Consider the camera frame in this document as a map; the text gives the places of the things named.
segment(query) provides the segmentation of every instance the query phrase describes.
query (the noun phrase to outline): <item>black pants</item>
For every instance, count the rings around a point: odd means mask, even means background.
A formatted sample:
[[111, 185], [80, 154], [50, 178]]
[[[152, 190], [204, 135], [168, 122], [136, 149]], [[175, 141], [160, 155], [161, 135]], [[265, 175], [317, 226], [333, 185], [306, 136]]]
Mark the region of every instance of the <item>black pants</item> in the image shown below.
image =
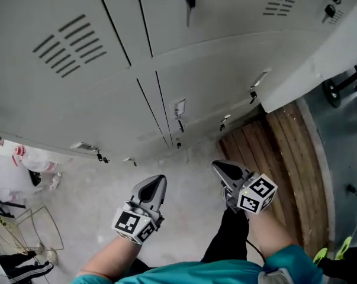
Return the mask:
[[357, 247], [349, 248], [344, 254], [344, 260], [322, 259], [318, 267], [328, 277], [336, 277], [349, 284], [357, 283]]
[[35, 256], [35, 251], [29, 251], [26, 255], [16, 253], [10, 254], [9, 256], [0, 256], [0, 265], [8, 276], [10, 283], [25, 284], [34, 277], [46, 275], [53, 269], [53, 265], [48, 261], [46, 261], [43, 265], [26, 265], [17, 267]]
[[[201, 262], [211, 263], [222, 260], [246, 260], [247, 247], [246, 240], [249, 232], [249, 223], [245, 212], [240, 210], [235, 214], [227, 208], [221, 219], [220, 228], [210, 245], [208, 246]], [[132, 264], [126, 276], [139, 275], [152, 269], [139, 259]]]

